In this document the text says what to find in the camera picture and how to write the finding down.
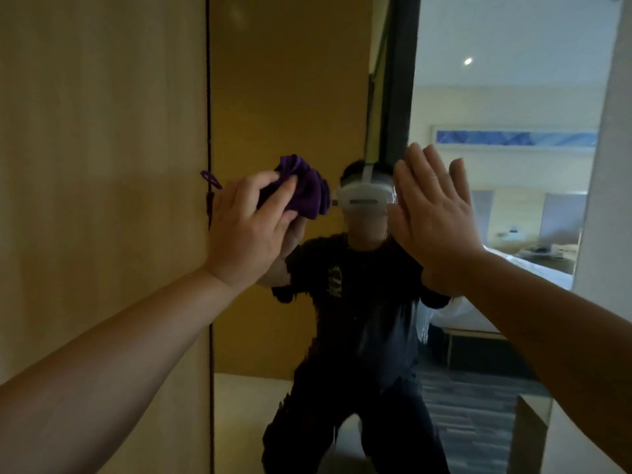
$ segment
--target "person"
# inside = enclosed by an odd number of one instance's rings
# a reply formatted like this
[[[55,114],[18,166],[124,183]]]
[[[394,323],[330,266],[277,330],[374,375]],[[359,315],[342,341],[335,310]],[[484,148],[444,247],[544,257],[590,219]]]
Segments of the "person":
[[[80,335],[0,386],[0,472],[97,472],[195,337],[281,253],[290,179],[255,211],[258,173],[214,200],[203,267]],[[389,231],[426,286],[462,294],[520,350],[589,439],[632,473],[632,323],[484,252],[462,160],[411,145],[395,166]]]
[[[347,166],[340,193],[357,186],[366,167],[362,160]],[[394,193],[392,167],[368,168],[368,189]],[[314,474],[342,423],[357,413],[363,449],[378,473],[418,470],[420,463],[447,473],[416,377],[416,306],[439,309],[450,298],[426,288],[422,266],[388,236],[386,204],[341,207],[344,233],[297,246],[304,229],[297,219],[258,282],[283,303],[307,293],[317,314],[316,337],[265,430],[264,470]]]

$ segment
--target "hand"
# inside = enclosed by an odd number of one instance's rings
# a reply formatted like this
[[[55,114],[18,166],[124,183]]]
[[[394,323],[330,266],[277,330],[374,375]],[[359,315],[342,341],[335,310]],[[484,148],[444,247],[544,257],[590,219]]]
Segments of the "hand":
[[[259,190],[277,179],[274,171],[260,172],[229,182],[213,199],[205,268],[237,292],[255,284],[279,257],[297,216],[296,211],[284,211],[296,189],[296,176],[257,210]]]
[[[305,234],[306,224],[307,219],[302,216],[296,217],[296,219],[289,224],[289,228],[285,233],[285,238],[283,238],[283,244],[281,244],[280,247],[281,258],[285,259],[288,257],[289,254],[298,246],[298,243],[301,242]]]
[[[458,274],[485,254],[462,159],[446,170],[437,150],[413,143],[394,170],[398,203],[389,207],[389,231],[423,266],[424,286],[459,296]]]

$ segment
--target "black vertical frame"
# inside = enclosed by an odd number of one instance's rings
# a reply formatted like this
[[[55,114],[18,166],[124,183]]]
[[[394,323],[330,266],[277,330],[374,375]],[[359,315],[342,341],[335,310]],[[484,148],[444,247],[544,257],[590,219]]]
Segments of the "black vertical frame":
[[[210,110],[210,0],[205,0],[206,17],[206,132],[207,132],[207,170],[211,171],[211,110]],[[215,472],[215,385],[214,385],[214,356],[213,356],[213,325],[209,326],[209,429],[210,429],[210,464],[209,472]]]
[[[380,161],[391,165],[404,157],[408,145],[421,2],[389,2]]]

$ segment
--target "blue painting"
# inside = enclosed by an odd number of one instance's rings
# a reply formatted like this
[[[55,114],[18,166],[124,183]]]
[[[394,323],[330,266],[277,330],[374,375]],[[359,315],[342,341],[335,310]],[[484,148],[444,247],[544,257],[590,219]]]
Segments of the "blue painting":
[[[594,132],[438,129],[437,145],[595,148]]]

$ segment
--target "man wearing vr headset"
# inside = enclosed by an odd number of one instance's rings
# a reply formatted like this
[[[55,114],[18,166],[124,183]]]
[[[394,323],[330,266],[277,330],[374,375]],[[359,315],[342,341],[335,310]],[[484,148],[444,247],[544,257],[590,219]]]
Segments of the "man wearing vr headset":
[[[388,236],[392,173],[382,163],[348,166],[338,192],[346,231],[297,246],[305,224],[297,219],[259,280],[282,303],[309,294],[317,313],[316,338],[265,430],[267,474],[315,473],[354,413],[378,473],[449,472],[416,378],[416,307],[439,309],[449,298],[423,286],[423,268]]]

